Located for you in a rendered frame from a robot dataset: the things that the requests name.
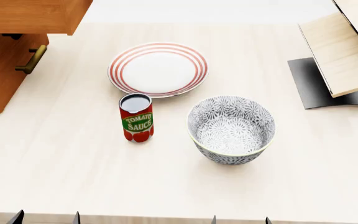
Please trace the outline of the brown wooden cabinet drawer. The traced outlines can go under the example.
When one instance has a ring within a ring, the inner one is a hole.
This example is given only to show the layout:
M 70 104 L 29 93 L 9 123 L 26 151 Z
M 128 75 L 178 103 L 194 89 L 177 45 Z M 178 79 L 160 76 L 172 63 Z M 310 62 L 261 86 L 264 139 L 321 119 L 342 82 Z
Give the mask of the brown wooden cabinet drawer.
M 0 0 L 0 34 L 73 35 L 93 0 Z

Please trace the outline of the grey floral patterned bowl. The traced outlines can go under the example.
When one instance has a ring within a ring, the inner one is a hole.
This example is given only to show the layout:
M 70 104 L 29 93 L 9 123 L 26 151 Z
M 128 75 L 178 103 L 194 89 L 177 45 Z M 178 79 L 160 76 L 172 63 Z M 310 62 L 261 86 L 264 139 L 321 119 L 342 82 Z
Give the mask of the grey floral patterned bowl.
M 189 111 L 188 133 L 197 149 L 218 164 L 241 165 L 258 158 L 276 133 L 272 114 L 241 96 L 213 96 Z

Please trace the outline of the red tomato sauce can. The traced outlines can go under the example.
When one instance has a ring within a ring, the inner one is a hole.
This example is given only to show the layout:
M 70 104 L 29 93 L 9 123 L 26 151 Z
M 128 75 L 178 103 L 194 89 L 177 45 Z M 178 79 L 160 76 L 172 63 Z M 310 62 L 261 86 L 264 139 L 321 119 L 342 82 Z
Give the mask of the red tomato sauce can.
M 131 142 L 142 143 L 154 135 L 154 119 L 151 97 L 143 93 L 131 93 L 119 100 L 124 137 Z

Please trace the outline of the white plate with red rings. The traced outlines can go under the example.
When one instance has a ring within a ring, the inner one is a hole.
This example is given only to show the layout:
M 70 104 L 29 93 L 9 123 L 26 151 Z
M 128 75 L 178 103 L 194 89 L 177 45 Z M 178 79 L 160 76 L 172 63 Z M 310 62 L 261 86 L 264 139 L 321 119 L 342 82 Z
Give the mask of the white plate with red rings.
M 112 59 L 109 81 L 124 93 L 168 98 L 188 93 L 207 78 L 207 59 L 197 50 L 173 42 L 129 48 Z

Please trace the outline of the light wooden shelf rack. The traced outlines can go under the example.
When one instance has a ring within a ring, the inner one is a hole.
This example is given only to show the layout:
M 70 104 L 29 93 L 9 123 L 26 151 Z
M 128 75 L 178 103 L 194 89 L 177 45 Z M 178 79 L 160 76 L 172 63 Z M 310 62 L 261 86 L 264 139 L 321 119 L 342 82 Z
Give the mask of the light wooden shelf rack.
M 337 12 L 300 24 L 332 97 L 358 91 L 358 0 L 332 0 Z

